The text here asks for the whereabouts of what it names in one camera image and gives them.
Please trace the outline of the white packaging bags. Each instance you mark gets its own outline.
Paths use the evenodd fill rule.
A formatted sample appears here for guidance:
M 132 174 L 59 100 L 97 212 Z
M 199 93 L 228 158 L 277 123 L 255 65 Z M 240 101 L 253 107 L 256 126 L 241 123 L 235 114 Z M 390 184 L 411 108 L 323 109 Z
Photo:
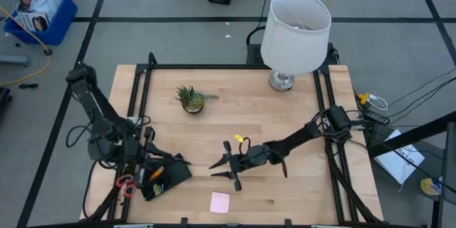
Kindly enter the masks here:
M 63 0 L 19 0 L 17 18 L 29 31 L 45 31 Z

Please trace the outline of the pink sticky note pad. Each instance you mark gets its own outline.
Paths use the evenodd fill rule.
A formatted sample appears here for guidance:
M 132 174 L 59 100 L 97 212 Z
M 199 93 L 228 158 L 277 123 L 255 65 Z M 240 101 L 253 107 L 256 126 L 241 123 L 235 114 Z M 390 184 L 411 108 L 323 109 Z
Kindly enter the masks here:
M 230 195 L 220 192 L 213 192 L 209 205 L 210 212 L 227 214 L 229 212 Z

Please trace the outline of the blue plastic bin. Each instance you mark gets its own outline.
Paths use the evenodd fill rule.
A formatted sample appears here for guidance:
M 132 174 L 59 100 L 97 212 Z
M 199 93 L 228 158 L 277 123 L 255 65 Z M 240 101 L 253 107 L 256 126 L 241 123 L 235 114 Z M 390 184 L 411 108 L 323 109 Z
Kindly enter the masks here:
M 78 7 L 73 0 L 62 0 L 48 28 L 45 31 L 33 31 L 32 34 L 40 39 L 45 45 L 60 45 L 77 11 Z M 23 43 L 38 44 L 38 41 L 32 35 L 23 30 L 11 19 L 6 20 L 3 30 L 6 33 L 15 36 Z

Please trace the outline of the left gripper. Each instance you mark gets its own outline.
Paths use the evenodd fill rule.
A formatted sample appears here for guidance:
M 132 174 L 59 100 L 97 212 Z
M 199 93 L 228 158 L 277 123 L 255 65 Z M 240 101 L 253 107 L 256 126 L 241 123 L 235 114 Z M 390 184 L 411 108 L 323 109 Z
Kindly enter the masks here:
M 145 144 L 141 144 L 138 138 L 132 138 L 126 146 L 125 174 L 133 175 L 133 182 L 136 187 L 144 187 L 151 172 L 160 168 L 166 170 L 175 163 L 173 155 L 160 150 L 154 143 L 155 130 L 152 126 L 145 128 Z M 151 158 L 149 154 L 163 158 Z

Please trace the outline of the grey metal bar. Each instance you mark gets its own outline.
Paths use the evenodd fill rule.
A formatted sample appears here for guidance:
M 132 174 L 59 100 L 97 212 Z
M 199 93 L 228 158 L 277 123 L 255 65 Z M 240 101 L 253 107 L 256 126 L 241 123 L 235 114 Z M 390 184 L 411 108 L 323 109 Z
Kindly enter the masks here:
M 27 67 L 30 63 L 25 56 L 0 55 L 0 64 Z

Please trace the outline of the black mesh desk organizer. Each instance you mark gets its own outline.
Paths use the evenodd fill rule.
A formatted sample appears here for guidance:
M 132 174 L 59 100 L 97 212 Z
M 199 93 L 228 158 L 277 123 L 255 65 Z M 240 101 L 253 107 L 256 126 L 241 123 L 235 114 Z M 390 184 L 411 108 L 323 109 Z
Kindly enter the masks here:
M 169 166 L 168 169 L 164 170 L 161 175 L 155 178 L 152 182 L 149 182 L 148 178 L 144 187 L 137 187 L 141 191 L 144 200 L 151 201 L 176 187 L 180 183 L 191 178 L 192 173 L 190 172 L 188 166 L 189 165 L 186 165 L 183 162 L 175 161 L 174 164 Z M 155 196 L 153 192 L 152 186 L 154 184 L 162 185 L 162 193 L 158 196 Z

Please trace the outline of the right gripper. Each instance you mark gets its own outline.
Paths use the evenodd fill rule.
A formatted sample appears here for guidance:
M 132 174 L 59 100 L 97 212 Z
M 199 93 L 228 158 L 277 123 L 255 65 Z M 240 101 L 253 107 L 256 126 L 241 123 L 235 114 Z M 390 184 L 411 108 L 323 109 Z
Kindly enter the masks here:
M 271 158 L 271 150 L 264 145 L 256 145 L 247 150 L 245 154 L 232 154 L 231 145 L 228 141 L 224 141 L 224 148 L 227 151 L 220 160 L 211 165 L 209 169 L 214 169 L 225 164 L 229 164 L 230 171 L 213 173 L 211 177 L 226 177 L 234 180 L 235 190 L 241 191 L 242 184 L 238 174 L 253 167 L 264 165 Z

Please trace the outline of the black frame beam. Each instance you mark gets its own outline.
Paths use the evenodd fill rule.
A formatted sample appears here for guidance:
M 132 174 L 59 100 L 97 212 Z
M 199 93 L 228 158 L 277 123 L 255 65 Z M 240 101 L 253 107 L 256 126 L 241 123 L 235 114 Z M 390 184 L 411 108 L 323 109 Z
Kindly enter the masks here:
M 398 148 L 402 148 L 420 140 L 443 133 L 447 130 L 447 125 L 449 123 L 456 123 L 456 111 L 409 130 L 397 137 L 386 140 L 385 142 L 379 142 L 377 145 L 370 146 L 368 148 L 368 154 L 371 158 L 377 157 L 387 152 L 397 150 Z

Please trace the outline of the white shade silver table lamp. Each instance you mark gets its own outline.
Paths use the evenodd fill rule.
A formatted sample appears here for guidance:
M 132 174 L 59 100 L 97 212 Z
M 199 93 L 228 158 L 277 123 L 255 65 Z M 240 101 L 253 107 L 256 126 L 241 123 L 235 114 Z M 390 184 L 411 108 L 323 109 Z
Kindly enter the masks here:
M 323 64 L 331 22 L 320 0 L 271 0 L 260 48 L 264 64 L 271 69 L 271 88 L 291 90 L 296 76 Z

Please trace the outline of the white printed paper sheets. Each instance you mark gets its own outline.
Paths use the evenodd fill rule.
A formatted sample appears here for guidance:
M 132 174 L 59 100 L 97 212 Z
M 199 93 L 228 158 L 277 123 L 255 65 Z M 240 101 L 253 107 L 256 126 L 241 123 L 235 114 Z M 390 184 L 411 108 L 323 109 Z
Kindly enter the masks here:
M 374 158 L 374 160 L 401 186 L 424 160 L 425 156 L 408 145 Z

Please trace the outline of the succulent in black pot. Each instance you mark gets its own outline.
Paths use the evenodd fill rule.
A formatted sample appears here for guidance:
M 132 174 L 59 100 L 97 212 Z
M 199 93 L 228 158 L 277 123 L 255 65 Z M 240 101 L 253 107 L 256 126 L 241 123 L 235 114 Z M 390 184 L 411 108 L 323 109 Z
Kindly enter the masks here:
M 180 85 L 176 87 L 176 100 L 180 102 L 183 110 L 189 114 L 198 114 L 204 108 L 206 100 L 218 99 L 218 95 L 206 94 L 195 90 L 192 85 Z

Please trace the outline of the red handled scissors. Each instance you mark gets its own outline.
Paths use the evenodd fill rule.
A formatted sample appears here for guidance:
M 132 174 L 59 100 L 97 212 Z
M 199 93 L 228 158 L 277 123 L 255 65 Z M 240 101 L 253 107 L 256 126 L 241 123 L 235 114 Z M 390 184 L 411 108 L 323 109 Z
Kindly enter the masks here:
M 131 198 L 137 189 L 135 177 L 130 174 L 119 176 L 119 178 L 115 181 L 115 185 L 120 189 L 124 189 L 123 196 L 127 198 Z

